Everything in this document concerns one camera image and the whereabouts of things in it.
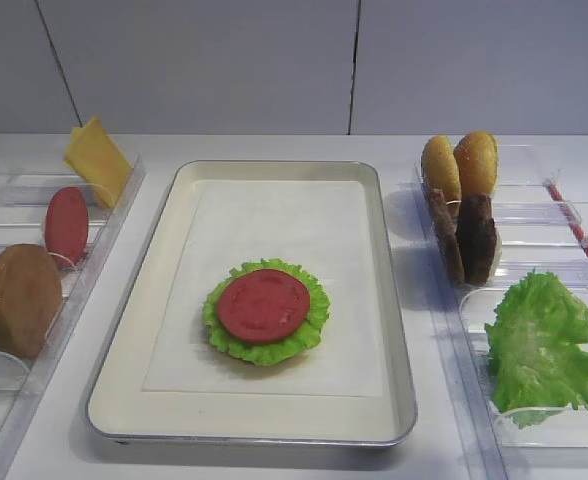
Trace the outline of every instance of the white paper sheet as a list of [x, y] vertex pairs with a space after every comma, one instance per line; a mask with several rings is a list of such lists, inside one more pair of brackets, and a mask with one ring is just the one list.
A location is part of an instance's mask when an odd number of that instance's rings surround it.
[[[143, 390], [381, 396], [380, 315], [363, 187], [208, 180], [194, 184], [190, 201], [199, 203]], [[318, 347], [258, 367], [209, 344], [201, 309], [231, 268], [272, 257], [316, 275], [332, 305]]]

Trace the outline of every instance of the tray rim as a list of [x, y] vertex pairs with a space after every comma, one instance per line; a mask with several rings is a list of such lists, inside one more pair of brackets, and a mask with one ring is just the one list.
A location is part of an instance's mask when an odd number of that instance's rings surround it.
[[[222, 164], [239, 164], [239, 163], [252, 163], [252, 164], [308, 164], [308, 165], [357, 165], [359, 167], [365, 168], [368, 170], [374, 177], [375, 186], [376, 186], [376, 195], [375, 199], [377, 204], [380, 206], [380, 213], [384, 230], [384, 236], [381, 240], [384, 240], [384, 251], [385, 256], [388, 259], [387, 267], [389, 268], [390, 278], [392, 279], [392, 288], [394, 291], [394, 299], [395, 299], [395, 311], [398, 312], [398, 319], [400, 321], [400, 332], [402, 334], [401, 342], [404, 346], [404, 361], [407, 364], [407, 374], [409, 383], [406, 385], [406, 388], [409, 389], [412, 398], [412, 415], [410, 421], [407, 423], [405, 429], [400, 429], [401, 431], [399, 434], [393, 438], [388, 440], [336, 440], [336, 439], [320, 439], [320, 438], [260, 438], [260, 437], [253, 437], [253, 436], [217, 436], [217, 435], [155, 435], [155, 434], [135, 434], [135, 433], [112, 433], [106, 432], [101, 429], [99, 426], [95, 424], [92, 420], [92, 416], [90, 414], [90, 403], [92, 397], [94, 395], [94, 391], [96, 389], [99, 377], [107, 360], [109, 351], [111, 349], [112, 343], [114, 338], [117, 334], [118, 327], [121, 323], [123, 313], [127, 304], [129, 303], [133, 287], [136, 284], [136, 281], [141, 273], [141, 269], [143, 267], [145, 258], [149, 252], [150, 246], [152, 241], [156, 235], [157, 229], [160, 224], [160, 220], [162, 218], [163, 212], [165, 211], [165, 207], [167, 206], [167, 202], [170, 198], [170, 194], [176, 184], [179, 174], [181, 171], [190, 165], [194, 164], [202, 164], [202, 163], [210, 163], [210, 162], [217, 162]], [[186, 444], [202, 444], [202, 445], [217, 445], [217, 446], [224, 446], [224, 445], [248, 445], [248, 446], [322, 446], [322, 447], [362, 447], [362, 448], [386, 448], [392, 447], [399, 443], [402, 443], [407, 439], [407, 437], [412, 433], [416, 423], [418, 421], [418, 402], [416, 398], [416, 388], [414, 386], [414, 378], [412, 374], [410, 358], [409, 358], [409, 351], [407, 349], [407, 340], [405, 338], [405, 329], [403, 325], [403, 317], [400, 308], [400, 297], [398, 291], [398, 285], [396, 281], [396, 277], [394, 275], [394, 267], [392, 263], [392, 252], [391, 246], [389, 241], [389, 231], [387, 228], [387, 222], [385, 219], [385, 212], [383, 206], [383, 198], [381, 194], [381, 185], [380, 185], [380, 177], [378, 171], [372, 165], [363, 162], [363, 161], [352, 161], [352, 160], [323, 160], [323, 161], [315, 161], [315, 160], [251, 160], [251, 159], [196, 159], [191, 160], [180, 167], [177, 168], [176, 172], [174, 173], [171, 182], [169, 183], [168, 187], [165, 189], [163, 193], [163, 197], [159, 206], [157, 208], [156, 214], [152, 220], [153, 227], [150, 228], [148, 235], [145, 239], [145, 247], [139, 253], [139, 256], [136, 260], [134, 269], [130, 274], [130, 279], [128, 281], [128, 285], [126, 287], [127, 294], [123, 296], [121, 299], [118, 308], [114, 314], [112, 319], [112, 325], [109, 327], [109, 333], [104, 339], [104, 344], [102, 351], [99, 354], [100, 361], [97, 362], [97, 365], [92, 373], [91, 383], [88, 385], [86, 390], [86, 398], [83, 401], [83, 409], [82, 409], [82, 416], [86, 422], [86, 424], [90, 427], [93, 433], [98, 434], [99, 436], [115, 441], [116, 443], [127, 445], [130, 443], [147, 443], [147, 442], [155, 442], [155, 443], [186, 443]]]

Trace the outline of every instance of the metal tray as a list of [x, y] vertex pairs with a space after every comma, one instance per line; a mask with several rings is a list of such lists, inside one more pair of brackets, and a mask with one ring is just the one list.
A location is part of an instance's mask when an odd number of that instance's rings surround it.
[[[205, 296], [280, 257], [332, 302], [321, 344], [274, 367], [217, 352]], [[382, 447], [417, 406], [376, 171], [355, 162], [197, 161], [179, 169], [86, 404], [119, 442]]]

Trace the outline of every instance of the white wall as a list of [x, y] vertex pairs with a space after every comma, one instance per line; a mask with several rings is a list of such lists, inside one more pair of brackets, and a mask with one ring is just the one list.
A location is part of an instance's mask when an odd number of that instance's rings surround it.
[[121, 133], [345, 134], [356, 0], [40, 0], [81, 118]]
[[0, 133], [68, 132], [75, 125], [36, 4], [0, 0]]
[[588, 134], [588, 1], [363, 0], [354, 134]]

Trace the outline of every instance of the plastic tray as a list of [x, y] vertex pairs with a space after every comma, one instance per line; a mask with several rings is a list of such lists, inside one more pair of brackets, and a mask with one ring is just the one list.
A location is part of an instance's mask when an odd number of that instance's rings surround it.
[[76, 175], [0, 173], [0, 253], [15, 243], [43, 244], [42, 223], [47, 206], [60, 188], [77, 186], [90, 214], [84, 259], [74, 268], [59, 270], [64, 302], [39, 357], [27, 362], [0, 352], [0, 478], [4, 478], [27, 431], [145, 176], [143, 162], [136, 152], [130, 148], [122, 150], [134, 166], [121, 199], [111, 212], [98, 207], [89, 185]]
[[[274, 257], [319, 278], [330, 318], [319, 346], [257, 367], [209, 345], [201, 310], [231, 268]], [[182, 167], [87, 414], [120, 442], [404, 439], [417, 407], [376, 171], [352, 162]]]
[[[499, 148], [511, 154], [510, 148]], [[420, 167], [415, 171], [416, 205], [442, 300], [442, 305], [432, 306], [433, 318], [447, 332], [438, 337], [443, 368], [451, 377], [450, 390], [462, 387], [465, 405], [457, 407], [455, 402], [459, 428], [462, 435], [474, 439], [468, 458], [472, 462], [480, 458], [477, 465], [482, 465], [473, 478], [511, 478], [534, 464], [588, 466], [587, 411], [570, 407], [540, 425], [518, 429], [511, 418], [514, 412], [501, 415], [492, 403], [487, 374], [489, 346], [483, 324], [493, 323], [494, 308], [509, 286], [528, 272], [557, 274], [588, 305], [588, 203], [564, 200], [556, 187], [559, 170], [551, 171], [555, 174], [497, 185], [493, 214], [507, 242], [503, 238], [496, 275], [483, 288], [454, 287], [449, 282], [426, 206]]]

